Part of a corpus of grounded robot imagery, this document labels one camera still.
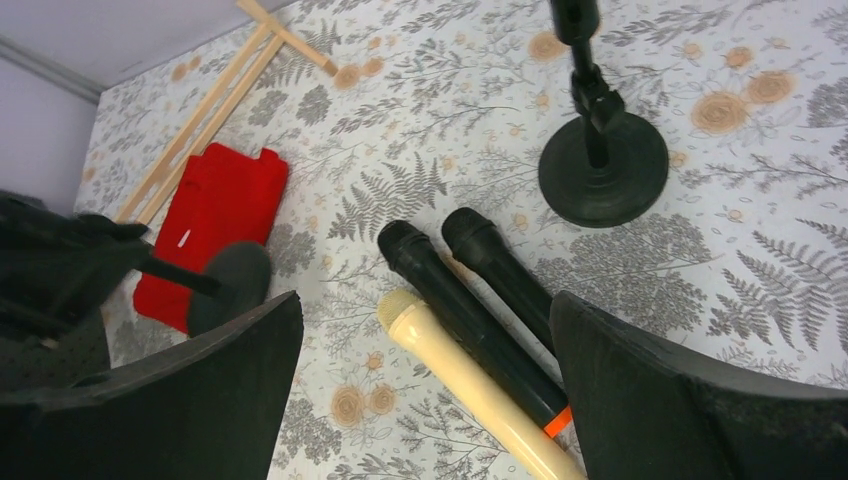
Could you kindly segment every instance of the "microphone head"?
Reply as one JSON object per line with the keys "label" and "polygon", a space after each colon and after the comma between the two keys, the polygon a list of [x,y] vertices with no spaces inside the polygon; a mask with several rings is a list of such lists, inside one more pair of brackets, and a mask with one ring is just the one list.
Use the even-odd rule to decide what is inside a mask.
{"label": "microphone head", "polygon": [[442,224],[442,238],[455,255],[472,235],[488,227],[494,230],[495,224],[473,208],[462,207],[445,219]]}
{"label": "microphone head", "polygon": [[380,248],[380,253],[383,254],[383,257],[389,263],[389,268],[395,271],[395,262],[400,254],[403,253],[403,249],[409,243],[422,239],[430,243],[430,238],[421,230],[413,227],[409,222],[405,220],[393,220],[380,230],[380,233],[377,235],[377,246]]}
{"label": "microphone head", "polygon": [[377,321],[383,326],[383,329],[388,333],[391,331],[395,320],[404,312],[410,305],[422,302],[412,292],[398,288],[383,295],[383,298],[377,303]]}

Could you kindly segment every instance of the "floral tablecloth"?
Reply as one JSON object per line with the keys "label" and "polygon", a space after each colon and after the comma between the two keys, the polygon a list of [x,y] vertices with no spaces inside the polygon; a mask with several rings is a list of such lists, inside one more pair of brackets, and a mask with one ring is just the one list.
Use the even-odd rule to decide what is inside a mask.
{"label": "floral tablecloth", "polygon": [[[541,149],[575,115],[546,2],[302,0],[277,13],[341,70],[329,78],[284,50],[215,139],[292,167],[268,248],[273,293],[298,291],[306,336],[271,477],[527,477],[374,317],[403,285],[379,229],[408,219],[443,248],[459,206],[495,220],[552,291],[734,365],[848,388],[848,5],[601,11],[596,62],[671,152],[656,205],[608,230],[563,222],[537,186]],[[103,95],[78,210],[117,212],[251,28]],[[133,312],[136,281],[105,306],[113,365],[183,340]],[[579,453],[573,431],[564,440]]]}

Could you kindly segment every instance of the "orange band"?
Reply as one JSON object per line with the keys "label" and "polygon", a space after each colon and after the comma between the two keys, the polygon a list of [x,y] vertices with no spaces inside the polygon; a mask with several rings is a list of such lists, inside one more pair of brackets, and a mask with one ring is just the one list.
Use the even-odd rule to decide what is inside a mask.
{"label": "orange band", "polygon": [[569,423],[571,423],[570,405],[565,407],[565,410],[559,412],[559,415],[554,417],[554,419],[545,426],[545,433],[547,433],[549,437],[554,438],[559,435],[559,432],[563,431]]}

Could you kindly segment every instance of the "round black base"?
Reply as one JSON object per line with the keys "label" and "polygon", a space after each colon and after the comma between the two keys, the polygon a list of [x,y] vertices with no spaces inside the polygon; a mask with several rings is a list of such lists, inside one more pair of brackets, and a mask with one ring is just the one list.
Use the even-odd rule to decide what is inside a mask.
{"label": "round black base", "polygon": [[186,318],[190,337],[220,327],[265,302],[271,259],[258,243],[234,243],[221,250],[203,273],[221,282],[221,289],[214,297],[192,294]]}
{"label": "round black base", "polygon": [[641,117],[625,113],[607,135],[609,163],[589,164],[578,117],[551,137],[539,161],[539,186],[560,217],[583,227],[605,228],[645,213],[668,178],[668,149],[660,133]]}

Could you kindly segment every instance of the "beige microphone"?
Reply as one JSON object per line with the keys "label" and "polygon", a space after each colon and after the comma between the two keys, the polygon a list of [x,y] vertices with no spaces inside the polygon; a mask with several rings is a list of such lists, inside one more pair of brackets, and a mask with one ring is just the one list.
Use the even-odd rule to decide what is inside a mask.
{"label": "beige microphone", "polygon": [[406,290],[380,299],[377,320],[414,353],[536,478],[584,479],[560,449],[448,335],[433,311]]}

